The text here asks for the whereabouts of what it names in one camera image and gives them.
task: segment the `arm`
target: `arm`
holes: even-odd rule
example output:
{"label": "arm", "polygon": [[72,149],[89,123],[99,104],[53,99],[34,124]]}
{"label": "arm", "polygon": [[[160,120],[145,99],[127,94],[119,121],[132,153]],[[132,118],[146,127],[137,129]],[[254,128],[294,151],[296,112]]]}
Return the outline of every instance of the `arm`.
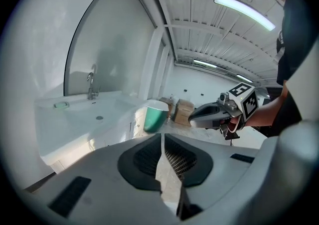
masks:
{"label": "arm", "polygon": [[[271,126],[280,107],[286,99],[287,94],[288,90],[286,87],[286,81],[284,81],[284,86],[281,95],[272,102],[262,107],[259,107],[253,114],[253,116],[251,116],[250,119],[246,122],[245,126]],[[237,121],[238,118],[233,118],[231,120],[231,122],[234,124],[236,124]]]}

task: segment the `green cup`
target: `green cup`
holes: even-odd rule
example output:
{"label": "green cup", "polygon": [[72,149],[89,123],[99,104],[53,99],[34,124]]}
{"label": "green cup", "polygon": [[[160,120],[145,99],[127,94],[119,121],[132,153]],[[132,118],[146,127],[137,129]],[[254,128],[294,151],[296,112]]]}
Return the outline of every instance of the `green cup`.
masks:
{"label": "green cup", "polygon": [[163,126],[167,118],[168,105],[157,100],[150,100],[149,102],[150,104],[148,105],[144,123],[144,131],[147,133],[155,133]]}

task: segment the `black shirt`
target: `black shirt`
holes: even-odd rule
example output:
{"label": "black shirt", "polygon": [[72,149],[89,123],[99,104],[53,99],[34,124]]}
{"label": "black shirt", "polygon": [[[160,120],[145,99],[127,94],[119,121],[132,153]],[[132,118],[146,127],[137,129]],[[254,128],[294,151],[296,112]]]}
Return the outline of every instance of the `black shirt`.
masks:
{"label": "black shirt", "polygon": [[284,84],[301,65],[318,35],[312,13],[304,0],[286,0],[282,25],[285,53],[278,62],[277,83]]}
{"label": "black shirt", "polygon": [[[304,0],[286,0],[282,25],[285,52],[278,62],[277,83],[284,84],[302,64],[318,35],[312,13]],[[277,42],[277,52],[281,44]],[[272,125],[269,136],[279,135],[283,129],[301,120],[292,96],[288,93]]]}

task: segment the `person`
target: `person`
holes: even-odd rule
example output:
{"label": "person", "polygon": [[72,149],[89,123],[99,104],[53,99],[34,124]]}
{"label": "person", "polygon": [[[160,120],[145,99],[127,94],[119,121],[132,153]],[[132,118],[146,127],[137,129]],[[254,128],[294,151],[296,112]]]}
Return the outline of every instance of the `person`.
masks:
{"label": "person", "polygon": [[[278,62],[277,83],[283,86],[281,95],[272,102],[259,107],[245,126],[272,126],[269,136],[280,132],[301,120],[298,108],[287,90],[286,81],[292,76],[309,53],[316,37],[318,26],[304,0],[281,0],[284,2],[282,40],[277,40],[277,52],[284,53]],[[232,118],[229,127],[234,127],[238,118]]]}

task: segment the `soap dish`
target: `soap dish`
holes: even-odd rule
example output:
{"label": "soap dish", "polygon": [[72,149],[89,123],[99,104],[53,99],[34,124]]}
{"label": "soap dish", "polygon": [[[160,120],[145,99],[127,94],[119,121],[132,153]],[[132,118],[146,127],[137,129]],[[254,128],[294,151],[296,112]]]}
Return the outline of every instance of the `soap dish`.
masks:
{"label": "soap dish", "polygon": [[69,105],[68,102],[62,101],[62,102],[55,103],[55,104],[53,105],[53,108],[54,108],[54,109],[60,109],[60,110],[62,110],[62,109],[68,108],[69,106],[70,106],[70,105]]}

